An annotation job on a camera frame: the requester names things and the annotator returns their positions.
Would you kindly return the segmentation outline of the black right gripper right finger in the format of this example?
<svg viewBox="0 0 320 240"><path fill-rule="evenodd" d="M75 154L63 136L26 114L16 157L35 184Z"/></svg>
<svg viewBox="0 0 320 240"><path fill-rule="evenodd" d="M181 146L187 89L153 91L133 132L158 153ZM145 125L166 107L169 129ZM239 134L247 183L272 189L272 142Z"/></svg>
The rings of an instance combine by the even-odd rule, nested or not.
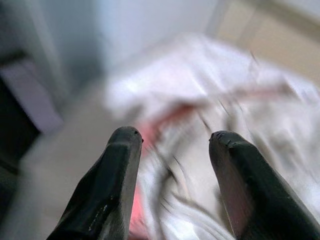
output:
<svg viewBox="0 0 320 240"><path fill-rule="evenodd" d="M209 157L237 240L318 240L320 225L288 183L241 135L216 131Z"/></svg>

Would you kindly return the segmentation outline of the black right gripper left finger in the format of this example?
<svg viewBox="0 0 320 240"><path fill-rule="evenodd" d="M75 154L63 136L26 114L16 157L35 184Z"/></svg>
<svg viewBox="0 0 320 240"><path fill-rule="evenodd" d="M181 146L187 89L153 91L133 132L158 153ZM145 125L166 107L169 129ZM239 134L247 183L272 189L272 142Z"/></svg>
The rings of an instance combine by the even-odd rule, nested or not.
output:
<svg viewBox="0 0 320 240"><path fill-rule="evenodd" d="M126 240L143 139L132 126L117 128L80 179L50 240Z"/></svg>

